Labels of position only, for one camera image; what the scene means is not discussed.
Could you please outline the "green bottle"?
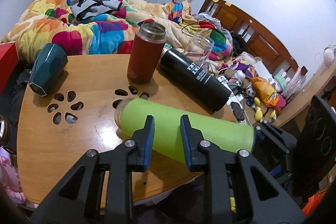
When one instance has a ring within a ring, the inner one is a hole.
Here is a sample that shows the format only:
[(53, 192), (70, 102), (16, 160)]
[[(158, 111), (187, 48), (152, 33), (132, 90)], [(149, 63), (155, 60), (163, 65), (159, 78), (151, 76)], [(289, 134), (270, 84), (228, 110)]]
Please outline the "green bottle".
[(254, 143), (253, 127), (236, 122), (175, 109), (142, 98), (121, 101), (116, 108), (116, 125), (127, 136), (144, 128), (148, 116), (154, 118), (153, 149), (173, 160), (185, 162), (183, 139), (191, 141), (192, 134), (184, 134), (189, 128), (201, 131), (203, 139), (214, 143), (221, 149), (238, 152), (252, 151)]

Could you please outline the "dark teal cup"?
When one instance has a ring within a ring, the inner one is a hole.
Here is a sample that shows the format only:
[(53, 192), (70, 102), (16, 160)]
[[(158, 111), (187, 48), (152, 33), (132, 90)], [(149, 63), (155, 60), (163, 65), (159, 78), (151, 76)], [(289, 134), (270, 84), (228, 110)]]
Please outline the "dark teal cup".
[(29, 78), (29, 87), (40, 97), (46, 97), (54, 88), (68, 57), (61, 46), (47, 43), (37, 54)]

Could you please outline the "wooden side shelf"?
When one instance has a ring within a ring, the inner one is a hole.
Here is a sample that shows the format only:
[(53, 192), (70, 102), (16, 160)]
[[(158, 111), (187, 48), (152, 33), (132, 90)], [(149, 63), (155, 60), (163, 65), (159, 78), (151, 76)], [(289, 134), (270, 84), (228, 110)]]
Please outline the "wooden side shelf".
[(335, 76), (335, 60), (327, 68), (320, 68), (303, 89), (282, 110), (274, 125), (282, 127), (309, 106), (313, 96), (317, 96)]

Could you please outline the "yellow duck toy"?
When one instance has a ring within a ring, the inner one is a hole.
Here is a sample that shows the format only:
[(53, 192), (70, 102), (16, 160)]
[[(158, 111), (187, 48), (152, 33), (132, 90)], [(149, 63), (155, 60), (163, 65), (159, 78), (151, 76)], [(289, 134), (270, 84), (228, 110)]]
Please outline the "yellow duck toy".
[(255, 121), (269, 121), (274, 122), (277, 118), (276, 110), (267, 107), (260, 98), (255, 97), (254, 99), (254, 110), (255, 110)]

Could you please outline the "orange snack bag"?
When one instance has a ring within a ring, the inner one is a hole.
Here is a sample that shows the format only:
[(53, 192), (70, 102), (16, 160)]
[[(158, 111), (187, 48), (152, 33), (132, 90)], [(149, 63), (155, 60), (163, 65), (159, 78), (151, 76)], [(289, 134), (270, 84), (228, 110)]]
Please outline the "orange snack bag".
[(276, 107), (279, 102), (279, 97), (276, 89), (264, 78), (262, 77), (252, 77), (250, 78), (252, 87), (259, 95), (262, 102), (267, 107)]

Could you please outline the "white power strip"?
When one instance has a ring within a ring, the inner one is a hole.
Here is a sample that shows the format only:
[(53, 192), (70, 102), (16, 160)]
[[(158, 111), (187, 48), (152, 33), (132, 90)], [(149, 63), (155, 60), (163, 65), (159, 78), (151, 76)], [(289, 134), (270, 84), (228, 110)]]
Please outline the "white power strip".
[(241, 124), (249, 125), (246, 114), (244, 112), (244, 96), (241, 82), (235, 81), (233, 83), (229, 83), (229, 80), (226, 79), (224, 75), (218, 76), (217, 80), (230, 92), (227, 105), (229, 106), (236, 120)]

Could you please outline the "purple dressed doll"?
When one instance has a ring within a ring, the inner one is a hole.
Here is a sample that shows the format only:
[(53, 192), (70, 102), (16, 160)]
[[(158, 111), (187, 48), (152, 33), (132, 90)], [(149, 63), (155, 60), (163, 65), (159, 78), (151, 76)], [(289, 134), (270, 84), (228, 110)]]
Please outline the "purple dressed doll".
[(247, 77), (254, 77), (256, 75), (255, 67), (240, 61), (232, 64), (230, 68), (236, 71), (242, 71)]

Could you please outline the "wooden bed headboard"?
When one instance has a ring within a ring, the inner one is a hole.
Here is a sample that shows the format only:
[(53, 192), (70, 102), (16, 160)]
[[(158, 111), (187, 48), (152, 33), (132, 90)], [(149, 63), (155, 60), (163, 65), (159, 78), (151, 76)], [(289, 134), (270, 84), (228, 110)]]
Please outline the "wooden bed headboard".
[(242, 9), (224, 0), (205, 0), (200, 12), (209, 12), (222, 27), (244, 38), (247, 52), (260, 57), (270, 73), (280, 66), (296, 71), (299, 66), (284, 44), (266, 27)]

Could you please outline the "black clothing pile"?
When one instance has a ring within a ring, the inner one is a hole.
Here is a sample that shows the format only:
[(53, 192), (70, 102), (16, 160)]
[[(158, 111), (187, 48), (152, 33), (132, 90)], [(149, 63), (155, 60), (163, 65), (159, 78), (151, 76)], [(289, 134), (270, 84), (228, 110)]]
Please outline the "black clothing pile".
[(246, 52), (248, 50), (246, 41), (243, 39), (242, 35), (239, 35), (236, 32), (231, 32), (231, 37), (232, 37), (233, 56), (239, 56), (243, 52)]

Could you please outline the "black thermos bottle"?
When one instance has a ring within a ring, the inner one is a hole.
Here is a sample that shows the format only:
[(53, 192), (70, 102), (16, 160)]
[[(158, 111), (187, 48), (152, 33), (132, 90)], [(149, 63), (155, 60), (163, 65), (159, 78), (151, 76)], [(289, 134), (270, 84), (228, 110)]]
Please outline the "black thermos bottle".
[(223, 108), (230, 97), (231, 92), (215, 77), (171, 46), (164, 46), (159, 68), (212, 111)]

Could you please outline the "clear glass jar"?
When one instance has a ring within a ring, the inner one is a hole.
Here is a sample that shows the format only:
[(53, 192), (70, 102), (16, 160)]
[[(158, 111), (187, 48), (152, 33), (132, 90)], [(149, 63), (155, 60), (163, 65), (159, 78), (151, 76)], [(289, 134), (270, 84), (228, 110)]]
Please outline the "clear glass jar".
[(183, 55), (194, 63), (203, 66), (213, 50), (214, 41), (196, 33), (189, 40)]

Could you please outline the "red gift box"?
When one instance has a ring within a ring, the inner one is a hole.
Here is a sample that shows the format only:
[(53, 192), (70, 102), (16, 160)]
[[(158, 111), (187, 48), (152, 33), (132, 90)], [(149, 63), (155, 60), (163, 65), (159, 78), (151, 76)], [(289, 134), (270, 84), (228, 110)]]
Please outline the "red gift box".
[(0, 93), (19, 62), (15, 42), (3, 43), (0, 46)]

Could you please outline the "red thermos bottle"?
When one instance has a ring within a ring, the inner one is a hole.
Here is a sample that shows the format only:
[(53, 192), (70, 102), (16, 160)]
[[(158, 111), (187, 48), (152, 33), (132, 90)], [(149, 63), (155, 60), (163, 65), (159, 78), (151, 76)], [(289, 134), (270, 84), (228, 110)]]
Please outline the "red thermos bottle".
[(166, 42), (166, 29), (154, 21), (145, 21), (136, 32), (127, 67), (127, 78), (146, 84), (154, 75)]

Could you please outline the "colourful patchwork quilt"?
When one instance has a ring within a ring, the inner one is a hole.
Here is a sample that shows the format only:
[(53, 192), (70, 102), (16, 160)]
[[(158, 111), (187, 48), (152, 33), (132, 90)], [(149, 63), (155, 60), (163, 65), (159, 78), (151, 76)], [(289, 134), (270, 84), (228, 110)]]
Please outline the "colourful patchwork quilt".
[(1, 43), (15, 42), (19, 59), (33, 63), (45, 44), (61, 46), (68, 56), (129, 54), (135, 33), (145, 21), (154, 21), (166, 29), (168, 43), (186, 48), (195, 33), (214, 41), (210, 59), (228, 57), (232, 43), (209, 22), (191, 14), (188, 1), (164, 5), (143, 0), (120, 0), (124, 7), (115, 12), (77, 20), (70, 0), (35, 0), (21, 15)]

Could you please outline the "grey black garment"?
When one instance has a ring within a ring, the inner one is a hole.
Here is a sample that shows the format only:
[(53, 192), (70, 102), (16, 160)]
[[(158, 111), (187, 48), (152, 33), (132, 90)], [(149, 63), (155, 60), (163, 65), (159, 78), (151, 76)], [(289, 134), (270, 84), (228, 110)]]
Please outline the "grey black garment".
[(77, 20), (85, 20), (119, 11), (124, 7), (124, 4), (120, 0), (70, 0), (69, 6)]

